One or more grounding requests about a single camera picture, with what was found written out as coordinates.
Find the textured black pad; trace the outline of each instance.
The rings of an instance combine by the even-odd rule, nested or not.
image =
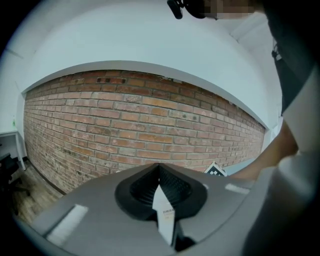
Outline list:
[[[200,182],[162,163],[121,181],[115,200],[135,219],[157,220],[152,205],[158,185],[174,208],[176,221],[196,215],[207,200],[207,190]]]

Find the light blue surface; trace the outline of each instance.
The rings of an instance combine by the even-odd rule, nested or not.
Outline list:
[[[229,175],[231,175],[231,174],[234,174],[234,173],[240,171],[242,168],[245,168],[246,166],[248,166],[249,164],[251,164],[254,160],[255,160],[255,158],[251,158],[251,159],[248,159],[248,160],[246,160],[246,161],[239,162],[239,163],[237,163],[237,164],[224,167],[224,170],[225,170],[225,172],[226,172],[226,173],[228,174],[228,176],[229,176]]]

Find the dark clothing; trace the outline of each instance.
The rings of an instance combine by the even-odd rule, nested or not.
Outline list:
[[[262,3],[276,42],[275,48],[281,56],[279,58],[276,57],[277,54],[273,54],[281,85],[283,113],[298,95],[316,64],[306,46],[309,45],[310,34],[305,26],[311,24],[303,22],[299,17],[301,13],[303,16],[308,15],[303,12],[303,3],[288,0],[263,0]]]

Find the desk leg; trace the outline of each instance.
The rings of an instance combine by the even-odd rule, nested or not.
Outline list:
[[[21,153],[21,147],[20,147],[20,143],[19,143],[19,135],[18,135],[18,133],[15,134],[15,143],[16,143],[16,150],[18,152],[19,161],[21,162],[22,169],[25,171],[26,167],[25,167],[24,160],[22,159],[22,153]]]

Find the person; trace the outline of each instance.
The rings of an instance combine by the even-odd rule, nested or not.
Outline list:
[[[295,4],[288,0],[205,0],[204,5],[205,16],[216,20],[238,19],[254,12],[266,15],[276,42],[270,54],[279,76],[283,113],[300,92],[316,63],[306,47],[309,42],[304,41],[308,38],[307,29],[298,18],[297,10],[291,8]],[[264,168],[276,166],[283,158],[295,155],[297,151],[296,140],[283,120],[279,134],[268,147],[251,164],[231,177],[256,180]]]

